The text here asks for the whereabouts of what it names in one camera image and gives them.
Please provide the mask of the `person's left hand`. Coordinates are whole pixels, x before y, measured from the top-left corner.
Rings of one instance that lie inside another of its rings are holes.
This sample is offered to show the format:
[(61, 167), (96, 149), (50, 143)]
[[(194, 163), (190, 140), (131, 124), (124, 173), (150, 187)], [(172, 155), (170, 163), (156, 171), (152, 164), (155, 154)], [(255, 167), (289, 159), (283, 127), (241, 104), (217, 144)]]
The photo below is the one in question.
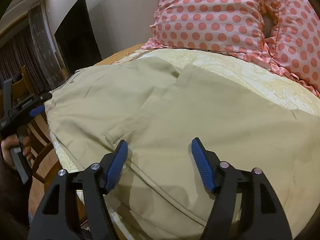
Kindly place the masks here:
[(2, 156), (4, 161), (13, 169), (15, 169), (15, 164), (12, 159), (10, 150), (12, 148), (17, 148), (22, 145), (22, 152), (25, 158), (30, 161), (32, 158), (32, 153), (31, 153), (31, 140), (30, 140), (30, 129), (25, 130), (25, 137), (20, 142), (19, 138), (17, 135), (10, 135), (6, 139), (2, 140), (1, 142), (1, 150), (2, 150)]

